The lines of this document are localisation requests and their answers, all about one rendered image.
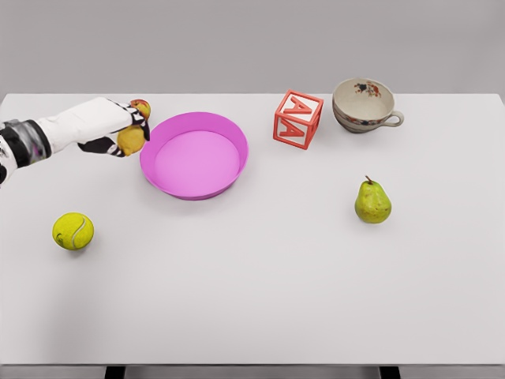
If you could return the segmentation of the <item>floral ceramic teacup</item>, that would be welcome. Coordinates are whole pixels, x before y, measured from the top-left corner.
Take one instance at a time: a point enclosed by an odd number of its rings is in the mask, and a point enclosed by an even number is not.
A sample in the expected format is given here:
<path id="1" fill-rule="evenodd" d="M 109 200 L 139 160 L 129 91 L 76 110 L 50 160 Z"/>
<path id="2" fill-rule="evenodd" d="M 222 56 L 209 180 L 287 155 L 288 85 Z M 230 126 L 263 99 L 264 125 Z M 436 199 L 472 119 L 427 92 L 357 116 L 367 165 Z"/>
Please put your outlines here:
<path id="1" fill-rule="evenodd" d="M 398 127 L 404 115 L 395 110 L 395 96 L 384 84 L 355 77 L 338 84 L 332 93 L 336 121 L 351 133 L 367 133 L 380 127 Z"/>

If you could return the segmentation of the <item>green pear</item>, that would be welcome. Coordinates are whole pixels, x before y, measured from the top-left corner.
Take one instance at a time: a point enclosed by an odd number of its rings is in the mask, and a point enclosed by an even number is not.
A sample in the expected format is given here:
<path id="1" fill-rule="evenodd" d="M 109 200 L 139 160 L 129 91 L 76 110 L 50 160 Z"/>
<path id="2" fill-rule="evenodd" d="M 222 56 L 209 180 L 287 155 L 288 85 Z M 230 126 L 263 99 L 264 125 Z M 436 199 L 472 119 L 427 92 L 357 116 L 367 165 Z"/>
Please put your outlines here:
<path id="1" fill-rule="evenodd" d="M 369 176 L 365 177 L 366 180 L 358 190 L 354 210 L 358 218 L 365 223 L 382 223 L 391 214 L 391 200 L 378 182 Z"/>

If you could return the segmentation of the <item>red letter block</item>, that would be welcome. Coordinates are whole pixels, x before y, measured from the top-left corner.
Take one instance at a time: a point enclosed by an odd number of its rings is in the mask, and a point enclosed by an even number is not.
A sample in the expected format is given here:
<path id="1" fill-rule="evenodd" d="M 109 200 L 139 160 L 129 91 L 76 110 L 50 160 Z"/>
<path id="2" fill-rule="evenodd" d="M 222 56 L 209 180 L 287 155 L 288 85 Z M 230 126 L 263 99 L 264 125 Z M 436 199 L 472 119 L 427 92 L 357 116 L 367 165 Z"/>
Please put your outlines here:
<path id="1" fill-rule="evenodd" d="M 307 150 L 320 123 L 324 100 L 289 89 L 275 110 L 273 139 Z"/>

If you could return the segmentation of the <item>red yellow apple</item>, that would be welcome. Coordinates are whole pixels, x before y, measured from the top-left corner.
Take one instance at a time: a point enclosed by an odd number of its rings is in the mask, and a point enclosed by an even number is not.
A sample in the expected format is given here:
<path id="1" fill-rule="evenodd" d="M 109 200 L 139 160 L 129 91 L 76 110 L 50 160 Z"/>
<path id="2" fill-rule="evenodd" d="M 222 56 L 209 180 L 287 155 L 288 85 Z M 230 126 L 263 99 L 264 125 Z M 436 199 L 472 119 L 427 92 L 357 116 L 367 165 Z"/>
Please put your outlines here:
<path id="1" fill-rule="evenodd" d="M 133 99 L 129 102 L 131 107 L 135 107 L 145 120 L 148 120 L 151 115 L 151 106 L 144 99 Z"/>

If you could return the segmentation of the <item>yellow tennis ball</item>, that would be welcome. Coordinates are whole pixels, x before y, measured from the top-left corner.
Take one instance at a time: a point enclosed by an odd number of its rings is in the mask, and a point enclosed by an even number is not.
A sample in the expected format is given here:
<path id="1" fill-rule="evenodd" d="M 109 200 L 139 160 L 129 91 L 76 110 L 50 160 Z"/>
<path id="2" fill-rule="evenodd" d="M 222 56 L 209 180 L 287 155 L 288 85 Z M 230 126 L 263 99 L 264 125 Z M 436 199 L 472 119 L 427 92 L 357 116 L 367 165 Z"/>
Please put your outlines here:
<path id="1" fill-rule="evenodd" d="M 80 250 L 91 242 L 94 232 L 94 224 L 86 215 L 68 212 L 54 222 L 52 238 L 66 250 Z"/>

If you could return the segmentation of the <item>pink round plate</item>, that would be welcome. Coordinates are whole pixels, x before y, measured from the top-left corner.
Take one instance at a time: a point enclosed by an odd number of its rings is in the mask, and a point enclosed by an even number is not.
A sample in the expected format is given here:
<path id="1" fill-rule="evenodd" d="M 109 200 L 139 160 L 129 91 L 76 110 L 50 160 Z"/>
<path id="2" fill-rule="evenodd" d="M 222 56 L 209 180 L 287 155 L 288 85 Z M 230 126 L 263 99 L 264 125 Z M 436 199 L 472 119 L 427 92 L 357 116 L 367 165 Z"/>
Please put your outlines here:
<path id="1" fill-rule="evenodd" d="M 199 201 L 230 188 L 248 158 L 248 140 L 235 122 L 210 112 L 189 112 L 152 130 L 140 153 L 140 167 L 157 189 Z"/>

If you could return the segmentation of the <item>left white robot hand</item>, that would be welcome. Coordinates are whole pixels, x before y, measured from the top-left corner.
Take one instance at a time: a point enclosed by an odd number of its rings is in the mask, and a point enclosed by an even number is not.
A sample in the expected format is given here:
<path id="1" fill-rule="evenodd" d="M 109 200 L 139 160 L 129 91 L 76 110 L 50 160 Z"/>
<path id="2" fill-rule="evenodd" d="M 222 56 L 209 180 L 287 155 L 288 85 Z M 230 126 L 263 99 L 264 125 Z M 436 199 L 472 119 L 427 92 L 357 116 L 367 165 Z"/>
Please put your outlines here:
<path id="1" fill-rule="evenodd" d="M 80 118 L 81 136 L 77 146 L 83 152 L 126 157 L 117 145 L 118 133 L 128 126 L 140 126 L 145 143 L 150 141 L 148 120 L 129 103 L 118 103 L 107 98 L 97 98 L 75 110 Z"/>

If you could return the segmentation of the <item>yellow lemon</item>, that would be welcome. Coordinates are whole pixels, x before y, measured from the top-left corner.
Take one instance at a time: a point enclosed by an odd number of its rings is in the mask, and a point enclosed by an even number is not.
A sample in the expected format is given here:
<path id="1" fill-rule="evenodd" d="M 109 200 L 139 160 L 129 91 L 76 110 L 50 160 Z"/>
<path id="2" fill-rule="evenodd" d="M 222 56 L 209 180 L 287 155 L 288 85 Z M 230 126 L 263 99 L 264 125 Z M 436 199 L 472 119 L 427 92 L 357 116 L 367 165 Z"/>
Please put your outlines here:
<path id="1" fill-rule="evenodd" d="M 128 126 L 117 135 L 117 145 L 125 156 L 139 152 L 145 141 L 144 131 L 140 126 Z"/>

